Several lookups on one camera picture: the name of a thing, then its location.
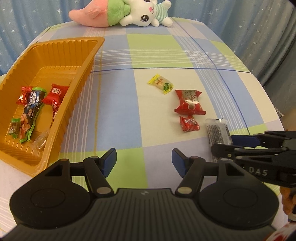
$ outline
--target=tablecloth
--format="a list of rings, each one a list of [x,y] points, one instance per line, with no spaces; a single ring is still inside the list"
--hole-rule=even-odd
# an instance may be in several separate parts
[[[210,159],[206,118],[226,119],[231,134],[283,130],[257,79],[201,22],[174,18],[170,28],[93,28],[69,22],[47,28],[34,42],[81,36],[103,36],[105,43],[75,106],[60,157],[79,162],[116,148],[118,160],[107,179],[114,189],[170,187],[174,191],[181,178],[171,162],[173,148]],[[176,93],[164,95],[147,84],[155,74],[167,78],[175,89],[202,92],[199,101],[207,114],[196,116],[200,131],[182,131],[174,112],[179,103]],[[9,198],[29,179],[0,161],[2,234],[15,225]],[[85,186],[83,178],[73,180]],[[287,221],[281,209],[275,227]]]

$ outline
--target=orange plastic tray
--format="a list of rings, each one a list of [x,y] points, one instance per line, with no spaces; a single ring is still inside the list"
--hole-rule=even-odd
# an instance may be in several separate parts
[[[34,177],[58,159],[61,144],[77,98],[92,69],[95,54],[104,38],[72,38],[33,44],[17,60],[0,85],[0,159]],[[69,86],[55,117],[43,151],[32,142],[52,121],[52,107],[44,105],[36,119],[29,142],[19,143],[7,135],[11,118],[20,118],[24,106],[15,102],[22,86],[42,87],[49,93],[51,85]]]

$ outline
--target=yellow stripe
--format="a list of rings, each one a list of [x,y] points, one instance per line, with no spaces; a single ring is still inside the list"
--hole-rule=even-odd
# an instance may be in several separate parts
[[[102,57],[103,57],[103,47],[101,47],[101,55],[100,55],[100,71],[102,70]],[[99,72],[99,88],[98,88],[98,96],[96,101],[96,121],[94,123],[94,132],[95,132],[95,138],[94,138],[94,156],[96,155],[96,143],[98,138],[98,120],[99,120],[99,110],[100,110],[100,92],[101,92],[101,80],[102,80],[102,73]]]

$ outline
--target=plush toy eye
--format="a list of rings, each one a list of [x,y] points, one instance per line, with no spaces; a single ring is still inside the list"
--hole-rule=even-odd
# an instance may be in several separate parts
[[[141,17],[141,21],[142,21],[142,22],[147,22],[148,20],[149,20],[148,15],[143,15],[143,16]]]

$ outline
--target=green plush fabric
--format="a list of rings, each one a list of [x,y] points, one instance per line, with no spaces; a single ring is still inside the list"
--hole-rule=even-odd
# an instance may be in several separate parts
[[[107,10],[109,26],[118,24],[124,16],[129,15],[130,11],[130,6],[124,4],[122,0],[109,0]]]

